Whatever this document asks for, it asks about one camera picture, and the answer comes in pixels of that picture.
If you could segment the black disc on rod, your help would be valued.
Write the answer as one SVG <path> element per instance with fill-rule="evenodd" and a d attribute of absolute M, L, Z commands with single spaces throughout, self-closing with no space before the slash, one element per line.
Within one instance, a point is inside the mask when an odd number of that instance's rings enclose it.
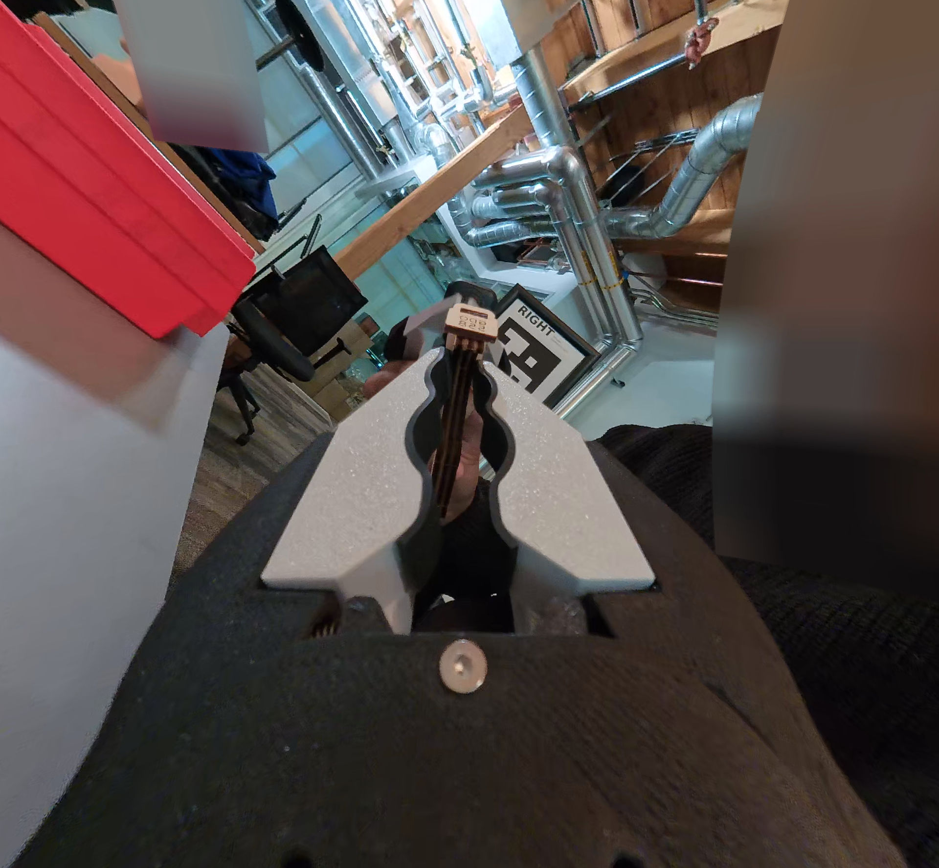
<path fill-rule="evenodd" d="M 292 48 L 299 50 L 304 64 L 315 72 L 325 70 L 324 56 L 305 17 L 292 0 L 273 0 L 273 9 L 285 29 L 285 35 L 255 60 L 263 71 Z"/>

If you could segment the wooden beam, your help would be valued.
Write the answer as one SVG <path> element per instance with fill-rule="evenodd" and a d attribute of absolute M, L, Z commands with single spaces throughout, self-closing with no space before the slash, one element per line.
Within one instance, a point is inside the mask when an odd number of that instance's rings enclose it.
<path fill-rule="evenodd" d="M 346 277 L 356 280 L 532 130 L 529 114 L 523 106 L 511 110 L 339 251 L 335 255 L 337 267 Z"/>

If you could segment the silver ventilation duct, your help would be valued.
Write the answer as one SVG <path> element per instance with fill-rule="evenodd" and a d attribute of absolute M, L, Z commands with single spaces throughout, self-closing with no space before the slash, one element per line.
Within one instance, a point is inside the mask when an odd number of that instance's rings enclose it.
<path fill-rule="evenodd" d="M 686 228 L 730 161 L 748 149 L 763 93 L 737 99 L 702 128 L 661 200 L 653 208 L 610 208 L 612 240 L 662 240 Z"/>

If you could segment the laser-cut wooden model part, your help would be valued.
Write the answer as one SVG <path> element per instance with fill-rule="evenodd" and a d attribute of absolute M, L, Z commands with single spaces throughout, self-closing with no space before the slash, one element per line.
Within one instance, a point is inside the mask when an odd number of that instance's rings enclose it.
<path fill-rule="evenodd" d="M 461 302 L 449 308 L 443 332 L 448 392 L 440 416 L 440 445 L 431 471 L 441 520 L 447 518 L 458 475 L 473 379 L 480 370 L 487 346 L 498 338 L 499 324 L 492 311 L 475 303 Z"/>

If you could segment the red plastic bin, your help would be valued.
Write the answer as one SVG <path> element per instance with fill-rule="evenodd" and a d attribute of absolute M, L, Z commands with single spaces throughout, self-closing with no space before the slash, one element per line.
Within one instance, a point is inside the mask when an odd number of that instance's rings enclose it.
<path fill-rule="evenodd" d="M 65 51 L 2 5 L 2 225 L 152 338 L 203 336 L 253 251 Z"/>

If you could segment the blue jacket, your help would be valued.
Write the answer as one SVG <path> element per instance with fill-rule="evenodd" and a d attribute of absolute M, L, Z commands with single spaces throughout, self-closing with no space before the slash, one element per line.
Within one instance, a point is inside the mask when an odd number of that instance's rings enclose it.
<path fill-rule="evenodd" d="M 170 144 L 205 186 L 255 239 L 266 242 L 279 223 L 271 183 L 275 171 L 252 151 Z"/>

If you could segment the cardboard box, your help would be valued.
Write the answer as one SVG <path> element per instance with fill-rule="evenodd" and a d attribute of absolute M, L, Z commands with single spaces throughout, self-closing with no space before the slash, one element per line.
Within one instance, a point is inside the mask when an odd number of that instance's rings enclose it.
<path fill-rule="evenodd" d="M 372 345 L 367 330 L 350 320 L 311 357 L 315 375 L 308 392 L 336 424 L 359 404 L 361 386 L 374 370 L 367 356 Z"/>

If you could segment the silver insulated pipes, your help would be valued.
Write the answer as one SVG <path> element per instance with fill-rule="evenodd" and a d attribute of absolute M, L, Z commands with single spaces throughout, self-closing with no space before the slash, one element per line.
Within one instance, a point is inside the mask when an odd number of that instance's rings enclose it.
<path fill-rule="evenodd" d="M 525 52 L 511 63 L 511 70 L 540 148 L 492 164 L 473 184 L 479 189 L 536 182 L 546 187 L 543 206 L 559 223 L 559 237 L 596 330 L 612 345 L 634 352 L 642 340 L 640 322 L 604 226 L 593 176 L 542 46 Z"/>

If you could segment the framed marker poster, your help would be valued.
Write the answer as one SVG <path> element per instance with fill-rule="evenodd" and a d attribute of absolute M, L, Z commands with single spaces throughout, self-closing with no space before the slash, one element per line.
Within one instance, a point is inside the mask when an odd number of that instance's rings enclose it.
<path fill-rule="evenodd" d="M 499 300 L 495 314 L 510 378 L 550 408 L 563 403 L 600 358 L 596 348 L 521 285 Z"/>

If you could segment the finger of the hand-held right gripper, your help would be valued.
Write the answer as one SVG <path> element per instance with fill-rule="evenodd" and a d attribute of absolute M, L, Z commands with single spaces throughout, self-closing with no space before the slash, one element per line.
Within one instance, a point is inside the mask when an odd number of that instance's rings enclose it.
<path fill-rule="evenodd" d="M 424 310 L 404 325 L 404 356 L 421 356 L 440 345 L 448 310 Z"/>

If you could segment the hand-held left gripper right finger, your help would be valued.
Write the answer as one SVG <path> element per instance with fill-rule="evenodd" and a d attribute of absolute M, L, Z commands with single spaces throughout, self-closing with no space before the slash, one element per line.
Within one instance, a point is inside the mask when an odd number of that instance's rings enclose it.
<path fill-rule="evenodd" d="M 494 364 L 480 369 L 490 512 L 510 548 L 514 627 L 588 595 L 647 591 L 653 570 L 586 441 Z"/>

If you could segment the black office chair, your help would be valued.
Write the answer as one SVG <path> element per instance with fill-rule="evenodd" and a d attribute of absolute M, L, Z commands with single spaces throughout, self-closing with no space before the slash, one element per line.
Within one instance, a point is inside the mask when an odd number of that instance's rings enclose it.
<path fill-rule="evenodd" d="M 227 323 L 236 352 L 224 361 L 217 385 L 217 391 L 231 393 L 241 413 L 245 430 L 238 445 L 249 443 L 260 412 L 243 376 L 267 365 L 284 379 L 312 381 L 321 366 L 349 354 L 339 333 L 366 304 L 325 246 L 304 254 L 284 273 L 270 265 L 241 294 Z"/>

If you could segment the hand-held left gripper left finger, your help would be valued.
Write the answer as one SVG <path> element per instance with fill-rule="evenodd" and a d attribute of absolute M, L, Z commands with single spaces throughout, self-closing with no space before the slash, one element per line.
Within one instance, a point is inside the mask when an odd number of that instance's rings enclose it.
<path fill-rule="evenodd" d="M 370 597 L 395 634 L 440 557 L 430 462 L 449 393 L 443 348 L 386 385 L 336 429 L 261 574 L 279 590 Z"/>

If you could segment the person's right hand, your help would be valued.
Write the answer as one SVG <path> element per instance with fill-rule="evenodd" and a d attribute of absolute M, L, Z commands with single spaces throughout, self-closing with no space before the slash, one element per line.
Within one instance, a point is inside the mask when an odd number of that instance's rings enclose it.
<path fill-rule="evenodd" d="M 410 361 L 390 361 L 365 381 L 362 392 L 367 400 L 372 399 L 413 365 Z M 449 525 L 470 510 L 478 498 L 488 492 L 488 481 L 480 475 L 483 459 L 481 441 L 484 421 L 468 404 L 464 419 L 459 463 L 453 483 L 449 505 L 441 522 Z"/>

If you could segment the person's black sweater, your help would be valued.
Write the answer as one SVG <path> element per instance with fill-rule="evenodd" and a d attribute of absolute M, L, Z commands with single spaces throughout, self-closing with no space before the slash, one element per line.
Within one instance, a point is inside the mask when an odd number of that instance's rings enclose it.
<path fill-rule="evenodd" d="M 937 603 L 717 557 L 711 434 L 626 425 L 589 442 L 663 589 L 610 625 L 628 619 L 740 713 L 856 865 L 937 866 Z"/>

